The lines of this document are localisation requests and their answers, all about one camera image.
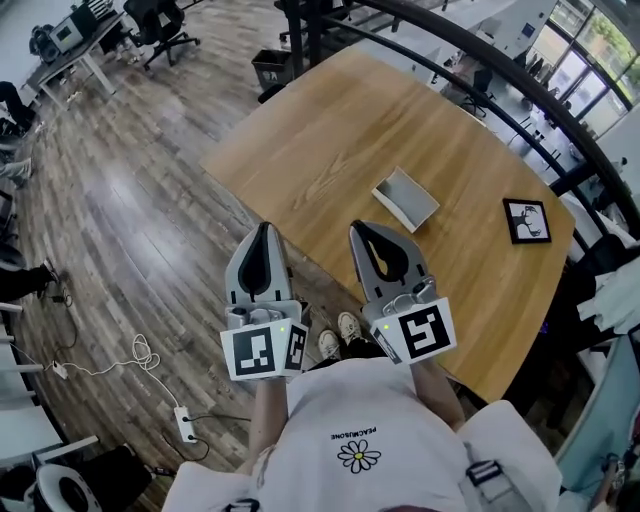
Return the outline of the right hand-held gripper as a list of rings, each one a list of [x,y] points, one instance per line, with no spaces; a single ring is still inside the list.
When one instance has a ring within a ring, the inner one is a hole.
[[[361,220],[352,222],[349,239],[369,302],[362,314],[392,362],[414,364],[455,348],[448,299],[437,295],[419,246],[386,225]]]

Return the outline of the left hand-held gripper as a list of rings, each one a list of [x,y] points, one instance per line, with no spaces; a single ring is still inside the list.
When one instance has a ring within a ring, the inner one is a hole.
[[[277,228],[260,223],[241,241],[226,271],[231,304],[280,301],[228,307],[227,329],[220,333],[233,381],[293,378],[302,373],[309,329],[302,304],[291,297],[288,260]]]

